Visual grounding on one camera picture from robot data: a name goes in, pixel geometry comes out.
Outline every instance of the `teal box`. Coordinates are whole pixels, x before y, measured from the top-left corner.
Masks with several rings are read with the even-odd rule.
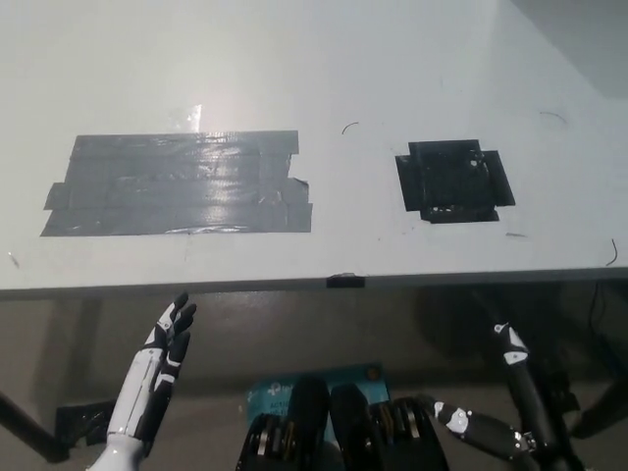
[[[304,372],[297,375],[287,375],[274,380],[257,383],[246,396],[246,419],[248,425],[259,414],[275,414],[286,416],[292,387],[303,375],[322,378],[327,382],[331,391],[334,387],[353,383],[362,391],[369,404],[389,400],[389,390],[384,381],[382,365],[368,364],[349,366],[334,370]],[[328,420],[325,430],[325,441],[335,442],[332,421]]]

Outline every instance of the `black square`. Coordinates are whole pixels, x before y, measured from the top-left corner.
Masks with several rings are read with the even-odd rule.
[[[477,140],[410,142],[396,157],[406,211],[434,224],[497,221],[496,206],[513,205],[496,151]]]

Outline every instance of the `white robotic arm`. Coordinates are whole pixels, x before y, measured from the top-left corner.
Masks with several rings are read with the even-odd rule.
[[[150,453],[189,344],[187,328],[196,305],[186,303],[183,293],[168,306],[135,354],[109,423],[107,446],[90,471],[137,471]]]

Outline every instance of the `white table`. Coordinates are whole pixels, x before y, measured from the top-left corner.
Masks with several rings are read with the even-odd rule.
[[[0,295],[623,277],[625,5],[5,1]],[[78,134],[171,131],[196,104],[202,131],[298,130],[311,234],[39,236]],[[464,138],[499,151],[516,206],[482,224],[405,212],[394,156]]]

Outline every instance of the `floor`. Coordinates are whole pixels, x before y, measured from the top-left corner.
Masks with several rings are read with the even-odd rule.
[[[558,345],[573,391],[583,406],[592,403],[608,382],[587,347],[593,285],[503,292],[524,340]],[[0,304],[0,391],[50,430],[57,406],[115,397],[135,349],[170,299]],[[246,433],[244,392],[255,381],[371,361],[384,364],[393,396],[421,390],[516,424],[507,389],[481,353],[481,314],[465,299],[460,288],[195,295],[199,310],[182,378],[142,470],[231,471]],[[608,292],[605,304],[600,329],[623,348],[623,301]],[[575,445],[595,469],[622,469],[627,434],[628,421]],[[510,469],[447,435],[442,441],[453,471]],[[80,470],[100,449],[76,449],[70,461],[50,466],[0,430],[0,469]]]

